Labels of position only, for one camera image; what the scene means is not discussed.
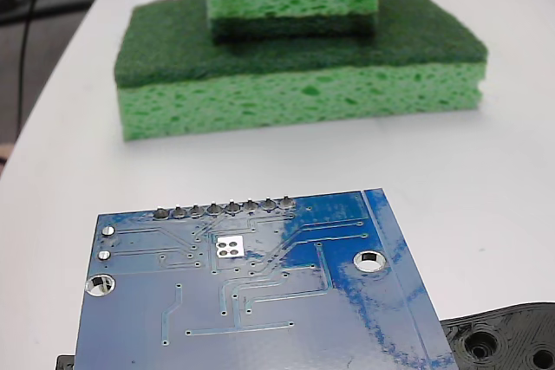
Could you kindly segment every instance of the table surface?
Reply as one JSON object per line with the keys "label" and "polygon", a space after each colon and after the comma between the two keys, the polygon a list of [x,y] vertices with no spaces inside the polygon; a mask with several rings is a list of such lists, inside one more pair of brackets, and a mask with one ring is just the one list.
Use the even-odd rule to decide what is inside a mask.
{"label": "table surface", "polygon": [[555,0],[435,0],[490,49],[478,111],[124,143],[132,8],[96,0],[0,180],[3,368],[72,354],[99,213],[382,187],[441,319],[555,302]]}

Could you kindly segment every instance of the green sponge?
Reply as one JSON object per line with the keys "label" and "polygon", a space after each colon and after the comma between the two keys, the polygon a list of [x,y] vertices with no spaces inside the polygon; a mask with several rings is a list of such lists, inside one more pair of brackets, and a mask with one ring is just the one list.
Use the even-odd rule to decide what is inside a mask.
{"label": "green sponge", "polygon": [[115,67],[126,140],[476,108],[486,48],[429,0],[381,0],[374,38],[214,45],[205,0],[138,8]]}
{"label": "green sponge", "polygon": [[374,32],[378,0],[207,0],[215,41]]}

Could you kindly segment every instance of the black 3d printed part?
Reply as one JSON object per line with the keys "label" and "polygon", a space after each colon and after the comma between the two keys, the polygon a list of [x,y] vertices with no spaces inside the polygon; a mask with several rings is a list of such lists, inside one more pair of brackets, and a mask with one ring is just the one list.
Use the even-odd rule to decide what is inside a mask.
{"label": "black 3d printed part", "polygon": [[441,323],[460,370],[555,368],[555,304],[531,303]]}

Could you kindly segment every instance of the screw hole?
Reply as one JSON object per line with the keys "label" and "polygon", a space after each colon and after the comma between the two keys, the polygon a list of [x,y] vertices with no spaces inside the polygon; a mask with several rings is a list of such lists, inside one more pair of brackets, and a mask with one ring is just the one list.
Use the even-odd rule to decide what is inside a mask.
{"label": "screw hole", "polygon": [[357,253],[353,263],[361,272],[374,273],[385,269],[387,262],[382,253],[367,250]]}
{"label": "screw hole", "polygon": [[115,287],[115,280],[110,275],[91,276],[86,284],[85,291],[91,296],[105,296],[112,292]]}
{"label": "screw hole", "polygon": [[541,369],[552,368],[555,359],[553,354],[547,350],[539,350],[533,357],[534,366]]}
{"label": "screw hole", "polygon": [[493,335],[479,331],[468,336],[465,349],[476,360],[485,360],[497,351],[497,340]]}

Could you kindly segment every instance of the wire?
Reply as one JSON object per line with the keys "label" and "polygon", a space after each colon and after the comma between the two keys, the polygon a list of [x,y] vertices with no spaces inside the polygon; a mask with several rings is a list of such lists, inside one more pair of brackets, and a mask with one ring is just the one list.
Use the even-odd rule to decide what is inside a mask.
{"label": "wire", "polygon": [[19,78],[17,80],[17,125],[16,137],[18,138],[23,128],[23,82],[25,79],[25,55],[27,51],[27,40],[29,38],[29,28],[35,12],[36,0],[30,0],[29,11],[23,26],[23,37],[19,52]]}

